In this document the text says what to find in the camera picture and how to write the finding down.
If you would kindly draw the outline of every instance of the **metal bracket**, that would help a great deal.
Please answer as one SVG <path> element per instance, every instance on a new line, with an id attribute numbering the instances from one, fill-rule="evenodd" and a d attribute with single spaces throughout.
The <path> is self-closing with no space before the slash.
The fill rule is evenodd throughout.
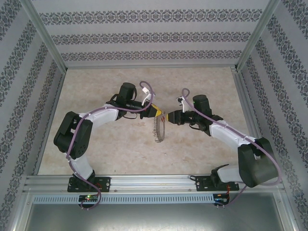
<path id="1" fill-rule="evenodd" d="M 97 186 L 101 192 L 107 193 L 110 190 L 110 177 L 95 177 L 94 178 L 94 185 Z M 81 188 L 80 185 L 77 185 L 77 181 L 75 177 L 71 177 L 68 182 L 67 191 L 69 193 L 94 193 L 97 192 L 95 188 L 85 189 Z"/>
<path id="2" fill-rule="evenodd" d="M 228 186 L 230 191 L 239 191 L 240 189 L 235 182 L 221 183 L 216 187 L 210 176 L 190 176 L 190 179 L 196 182 L 198 192 L 227 191 Z"/>

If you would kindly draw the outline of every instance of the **patterned wallpaper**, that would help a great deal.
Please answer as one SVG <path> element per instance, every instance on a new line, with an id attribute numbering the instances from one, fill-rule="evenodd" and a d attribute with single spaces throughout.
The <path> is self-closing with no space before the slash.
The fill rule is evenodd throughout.
<path id="1" fill-rule="evenodd" d="M 63 74 L 17 0 L 0 3 L 0 231 L 33 174 Z"/>
<path id="2" fill-rule="evenodd" d="M 242 75 L 262 135 L 271 140 L 300 230 L 308 230 L 307 3 L 283 0 Z"/>
<path id="3" fill-rule="evenodd" d="M 68 67 L 236 64 L 269 0 L 34 0 Z"/>

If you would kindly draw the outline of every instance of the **purple cable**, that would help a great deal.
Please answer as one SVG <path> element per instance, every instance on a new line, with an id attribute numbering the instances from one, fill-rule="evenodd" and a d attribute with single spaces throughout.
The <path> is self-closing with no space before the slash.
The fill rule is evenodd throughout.
<path id="1" fill-rule="evenodd" d="M 212 118 L 204 115 L 203 113 L 199 112 L 197 109 L 194 108 L 194 106 L 192 105 L 191 102 L 188 101 L 187 97 L 189 96 L 190 94 L 190 91 L 189 89 L 187 88 L 183 88 L 182 89 L 182 95 L 183 95 L 183 98 L 184 100 L 187 102 L 187 104 L 196 112 L 198 113 L 199 115 L 203 116 L 205 119 L 208 119 L 209 121 L 215 123 L 215 124 L 218 124 L 219 126 L 222 126 L 228 130 L 230 130 L 231 132 L 233 132 L 234 134 L 240 136 L 242 139 L 245 139 L 246 141 L 250 142 L 253 146 L 255 146 L 256 148 L 258 148 L 261 152 L 263 152 L 270 160 L 271 162 L 275 165 L 276 169 L 277 169 L 277 172 L 278 172 L 278 178 L 275 182 L 273 183 L 263 183 L 261 185 L 263 186 L 274 186 L 274 185 L 277 185 L 279 184 L 279 182 L 282 180 L 282 177 L 281 177 L 281 170 L 280 170 L 280 167 L 279 165 L 277 164 L 277 162 L 275 161 L 275 159 L 267 152 L 265 151 L 260 145 L 256 144 L 254 141 L 252 141 L 251 139 L 247 138 L 247 136 L 244 136 L 243 134 L 239 133 L 237 130 L 235 130 L 234 128 L 228 126 L 228 125 L 225 125 L 225 124 L 222 124 L 222 123 L 219 123 L 218 121 L 215 121 L 213 120 Z M 245 187 L 243 187 L 243 189 L 239 192 L 239 194 L 229 203 L 232 204 L 235 200 L 237 200 L 237 198 L 244 192 L 244 190 L 246 189 L 247 185 L 245 185 Z"/>
<path id="2" fill-rule="evenodd" d="M 101 190 L 100 190 L 98 187 L 96 187 L 94 184 L 90 183 L 89 181 L 87 181 L 86 179 L 84 179 L 81 175 L 79 175 L 79 174 L 76 172 L 74 166 L 73 166 L 72 163 L 71 163 L 70 153 L 71 153 L 71 151 L 72 151 L 72 148 L 73 148 L 73 145 L 74 145 L 74 141 L 75 141 L 75 139 L 76 139 L 76 135 L 77 135 L 78 130 L 79 130 L 80 126 L 81 126 L 81 123 L 82 123 L 82 121 L 85 120 L 85 118 L 87 118 L 87 117 L 88 117 L 89 115 L 91 115 L 92 113 L 95 113 L 95 112 L 98 112 L 98 111 L 101 111 L 101 110 L 117 109 L 117 110 L 132 112 L 132 113 L 142 112 L 142 111 L 146 110 L 146 109 L 149 108 L 149 107 L 151 106 L 151 104 L 152 104 L 153 97 L 154 97 L 154 92 L 153 92 L 153 89 L 152 89 L 151 85 L 150 85 L 148 82 L 146 82 L 146 81 L 141 81 L 141 82 L 139 83 L 140 87 L 143 88 L 143 85 L 142 85 L 143 83 L 145 83 L 145 84 L 150 88 L 150 93 L 151 93 L 150 102 L 148 103 L 148 105 L 146 105 L 146 107 L 144 107 L 144 108 L 142 108 L 142 109 L 138 109 L 138 110 L 131 110 L 131 109 L 120 108 L 120 107 L 113 107 L 113 106 L 112 106 L 112 107 L 100 107 L 100 108 L 97 108 L 97 109 L 95 109 L 95 110 L 93 110 L 93 111 L 91 111 L 91 112 L 85 114 L 85 115 L 81 118 L 81 120 L 79 121 L 79 123 L 77 124 L 77 127 L 76 127 L 76 129 L 75 129 L 74 135 L 73 135 L 73 137 L 72 137 L 72 141 L 71 141 L 71 143 L 70 143 L 70 145 L 69 145 L 69 147 L 68 147 L 67 153 L 66 153 L 66 158 L 68 159 L 69 166 L 71 167 L 71 169 L 72 169 L 72 171 L 74 172 L 74 174 L 75 174 L 78 178 L 80 178 L 82 181 L 86 182 L 88 185 L 92 186 L 93 188 L 95 188 L 95 189 L 97 190 L 97 193 L 98 193 L 98 195 L 99 195 L 99 199 L 98 199 L 98 201 L 97 201 L 92 207 L 87 208 L 87 210 L 90 210 L 90 209 L 95 208 L 95 207 L 100 203 L 101 198 L 102 198 L 102 193 L 101 193 Z M 81 205 L 80 205 L 81 209 L 84 209 L 84 207 L 82 206 L 82 205 L 83 205 L 83 202 L 84 202 L 84 201 L 82 201 L 82 202 L 81 202 Z"/>

